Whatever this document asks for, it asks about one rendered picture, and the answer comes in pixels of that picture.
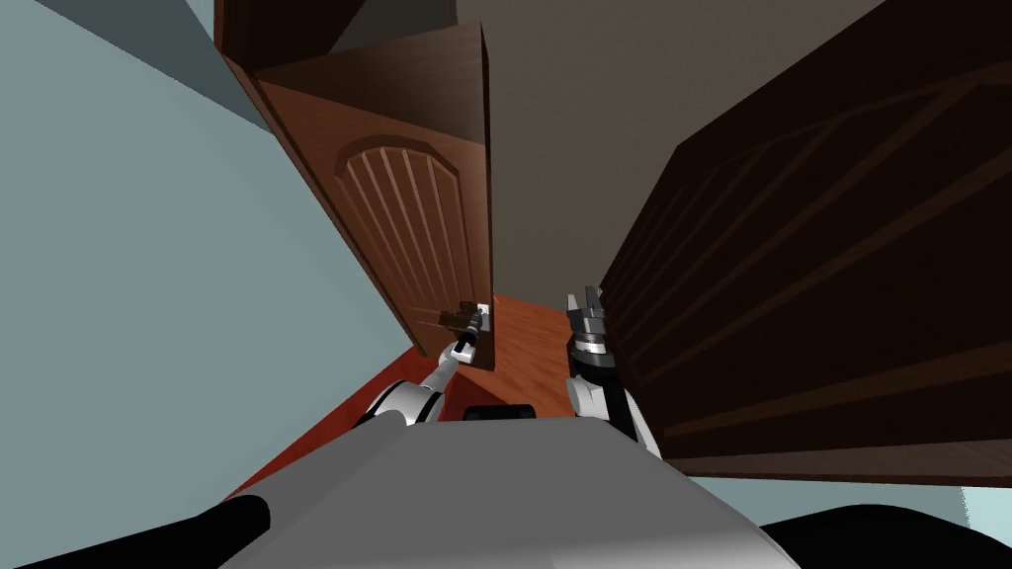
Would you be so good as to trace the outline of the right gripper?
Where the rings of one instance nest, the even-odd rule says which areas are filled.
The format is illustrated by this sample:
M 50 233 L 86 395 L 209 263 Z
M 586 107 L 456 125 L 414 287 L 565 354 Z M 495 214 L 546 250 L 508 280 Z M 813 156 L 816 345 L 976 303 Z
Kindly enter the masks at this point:
M 601 289 L 594 284 L 584 288 L 586 307 L 579 307 L 574 293 L 566 295 L 566 314 L 572 333 L 590 337 L 590 342 L 602 342 L 606 333 L 605 312 L 602 310 Z

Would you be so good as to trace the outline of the reddish brown door leaf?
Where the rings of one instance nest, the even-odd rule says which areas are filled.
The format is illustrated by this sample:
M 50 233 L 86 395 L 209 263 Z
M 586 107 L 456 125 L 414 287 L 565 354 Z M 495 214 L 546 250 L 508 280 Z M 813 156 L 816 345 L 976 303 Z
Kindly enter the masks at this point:
M 493 296 L 487 52 L 477 23 L 256 73 L 338 228 L 416 349 Z

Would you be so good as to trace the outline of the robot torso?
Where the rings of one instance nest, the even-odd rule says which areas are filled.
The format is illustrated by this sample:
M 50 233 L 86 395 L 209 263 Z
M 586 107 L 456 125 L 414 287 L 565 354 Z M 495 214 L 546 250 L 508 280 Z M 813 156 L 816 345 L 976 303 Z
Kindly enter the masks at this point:
M 271 526 L 223 569 L 799 569 L 593 418 L 408 425 L 390 411 L 249 493 Z

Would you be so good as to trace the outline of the dark brown panelled door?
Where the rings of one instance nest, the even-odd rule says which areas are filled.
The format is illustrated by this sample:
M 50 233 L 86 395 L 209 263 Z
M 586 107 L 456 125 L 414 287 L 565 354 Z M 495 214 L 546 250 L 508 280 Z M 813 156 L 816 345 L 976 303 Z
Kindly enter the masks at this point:
M 1012 0 L 884 0 L 682 141 L 603 288 L 684 474 L 1012 488 Z

